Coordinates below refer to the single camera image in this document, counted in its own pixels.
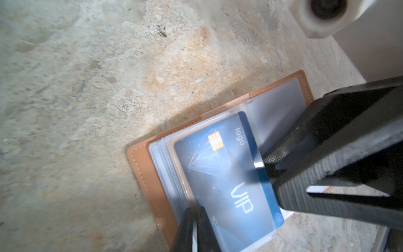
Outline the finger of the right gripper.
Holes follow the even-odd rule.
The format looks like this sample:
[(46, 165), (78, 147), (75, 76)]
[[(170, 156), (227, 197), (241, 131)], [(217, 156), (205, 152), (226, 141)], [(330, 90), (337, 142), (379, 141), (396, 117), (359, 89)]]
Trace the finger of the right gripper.
[(314, 101), (263, 155), (285, 210), (403, 227), (403, 79)]

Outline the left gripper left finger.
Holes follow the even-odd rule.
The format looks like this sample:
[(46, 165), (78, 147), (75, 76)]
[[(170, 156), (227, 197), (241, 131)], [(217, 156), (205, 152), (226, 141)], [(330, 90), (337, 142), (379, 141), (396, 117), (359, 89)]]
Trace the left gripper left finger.
[(170, 252), (197, 252), (196, 212), (187, 208), (182, 216)]

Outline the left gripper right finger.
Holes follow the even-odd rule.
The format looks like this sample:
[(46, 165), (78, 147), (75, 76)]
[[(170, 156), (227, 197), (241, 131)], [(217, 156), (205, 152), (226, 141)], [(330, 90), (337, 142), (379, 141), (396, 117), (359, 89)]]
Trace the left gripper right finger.
[(221, 252), (214, 229), (203, 206), (199, 208), (197, 213), (197, 251)]

